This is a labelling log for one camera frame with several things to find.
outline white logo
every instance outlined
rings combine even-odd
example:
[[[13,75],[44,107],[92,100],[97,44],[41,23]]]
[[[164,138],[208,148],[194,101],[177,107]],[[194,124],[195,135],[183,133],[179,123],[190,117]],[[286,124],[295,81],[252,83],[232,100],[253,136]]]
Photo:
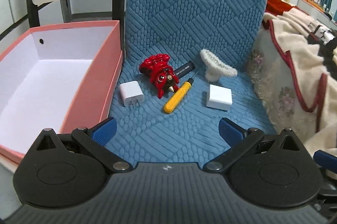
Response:
[[[170,165],[166,165],[163,167],[163,169],[168,172],[169,170],[172,169],[172,167]]]

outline screwdriver handle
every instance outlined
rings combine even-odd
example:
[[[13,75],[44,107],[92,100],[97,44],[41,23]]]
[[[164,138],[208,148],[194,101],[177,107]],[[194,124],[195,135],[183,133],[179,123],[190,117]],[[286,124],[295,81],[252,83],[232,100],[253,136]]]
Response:
[[[184,84],[179,88],[178,91],[169,99],[169,101],[164,106],[165,113],[172,113],[179,102],[183,99],[185,94],[188,90],[192,87],[191,83],[186,81]]]

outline figurine eye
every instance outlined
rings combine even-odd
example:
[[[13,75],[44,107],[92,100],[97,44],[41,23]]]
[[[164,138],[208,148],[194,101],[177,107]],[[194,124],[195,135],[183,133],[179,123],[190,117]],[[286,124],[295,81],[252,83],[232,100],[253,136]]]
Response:
[[[158,82],[163,82],[164,78],[165,78],[164,76],[159,76],[158,77]]]

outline yellow screwdriver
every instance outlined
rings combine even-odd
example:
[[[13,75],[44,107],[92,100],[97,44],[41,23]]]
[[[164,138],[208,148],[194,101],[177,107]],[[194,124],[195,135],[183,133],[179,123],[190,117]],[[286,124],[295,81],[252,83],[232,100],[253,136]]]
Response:
[[[194,82],[193,78],[195,78],[197,74],[198,73],[195,73],[194,76],[190,77],[187,81],[185,81],[184,84],[179,88],[179,90],[176,91],[175,94],[168,100],[168,102],[164,106],[165,113],[172,113],[172,111],[183,99],[188,90],[192,87],[192,84]]]

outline red toy on shelf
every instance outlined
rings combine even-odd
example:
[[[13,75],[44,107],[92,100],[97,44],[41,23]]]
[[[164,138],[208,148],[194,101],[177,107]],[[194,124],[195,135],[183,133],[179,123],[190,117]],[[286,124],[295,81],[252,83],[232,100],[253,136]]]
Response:
[[[168,65],[169,60],[168,54],[159,53],[150,56],[139,66],[139,71],[149,76],[151,84],[156,86],[159,99],[163,97],[164,92],[176,92],[179,89],[179,79],[173,68]]]

